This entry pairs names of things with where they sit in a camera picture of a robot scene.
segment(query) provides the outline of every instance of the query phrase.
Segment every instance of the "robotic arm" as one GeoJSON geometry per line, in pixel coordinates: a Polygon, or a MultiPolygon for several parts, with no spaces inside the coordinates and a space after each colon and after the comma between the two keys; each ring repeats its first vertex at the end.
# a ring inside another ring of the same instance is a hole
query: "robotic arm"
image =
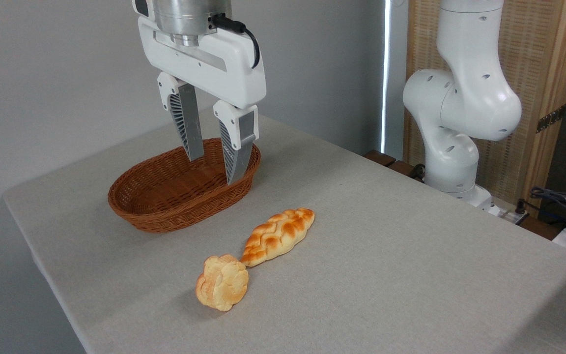
{"type": "Polygon", "coordinates": [[[171,112],[191,161],[204,148],[195,87],[218,98],[226,179],[240,179],[258,139],[258,103],[265,97],[263,61],[256,39],[230,20],[230,0],[132,0],[146,57],[163,108],[171,112]]]}
{"type": "Polygon", "coordinates": [[[499,141],[521,119],[499,64],[502,7],[503,0],[442,0],[436,45],[452,72],[415,72],[403,92],[423,135],[425,183],[492,213],[490,193],[476,185],[479,153],[470,137],[499,141]]]}

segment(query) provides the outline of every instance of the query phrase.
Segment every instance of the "oval basket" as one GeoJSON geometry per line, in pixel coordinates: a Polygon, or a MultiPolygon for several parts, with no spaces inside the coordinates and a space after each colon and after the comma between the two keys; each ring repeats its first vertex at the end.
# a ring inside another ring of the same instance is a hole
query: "oval basket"
{"type": "Polygon", "coordinates": [[[242,199],[260,161],[261,152],[253,145],[246,173],[229,186],[220,138],[205,140],[204,156],[195,161],[178,147],[127,170],[108,191],[108,204],[139,230],[183,229],[242,199]]]}

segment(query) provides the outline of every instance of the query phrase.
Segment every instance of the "round bread roll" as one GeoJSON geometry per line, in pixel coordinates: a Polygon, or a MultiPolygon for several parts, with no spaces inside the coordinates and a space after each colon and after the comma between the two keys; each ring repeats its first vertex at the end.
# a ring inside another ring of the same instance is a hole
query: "round bread roll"
{"type": "Polygon", "coordinates": [[[229,311],[242,300],[248,279],[246,266],[232,255],[211,256],[196,282],[196,296],[203,305],[229,311]]]}

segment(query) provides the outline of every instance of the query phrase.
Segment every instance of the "gray tablecloth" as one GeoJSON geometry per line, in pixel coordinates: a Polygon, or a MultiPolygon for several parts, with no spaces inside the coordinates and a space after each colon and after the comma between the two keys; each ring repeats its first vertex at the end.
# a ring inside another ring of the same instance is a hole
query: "gray tablecloth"
{"type": "MultiPolygon", "coordinates": [[[[204,137],[218,135],[211,112],[204,137]]],[[[106,193],[180,144],[171,126],[4,196],[85,349],[95,353],[566,353],[566,249],[379,164],[261,117],[261,166],[234,206],[164,235],[106,193]],[[316,221],[250,268],[229,312],[194,288],[286,208],[316,221]]]]}

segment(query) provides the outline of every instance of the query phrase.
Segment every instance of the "bread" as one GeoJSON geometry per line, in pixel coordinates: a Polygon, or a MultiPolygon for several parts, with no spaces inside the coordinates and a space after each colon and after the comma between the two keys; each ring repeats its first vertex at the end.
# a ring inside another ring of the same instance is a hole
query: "bread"
{"type": "Polygon", "coordinates": [[[242,300],[248,288],[246,267],[232,255],[211,256],[196,282],[196,296],[203,305],[228,311],[242,300]]]}
{"type": "Polygon", "coordinates": [[[256,266],[289,252],[305,238],[314,216],[314,211],[305,208],[274,215],[253,230],[240,261],[245,266],[256,266]]]}

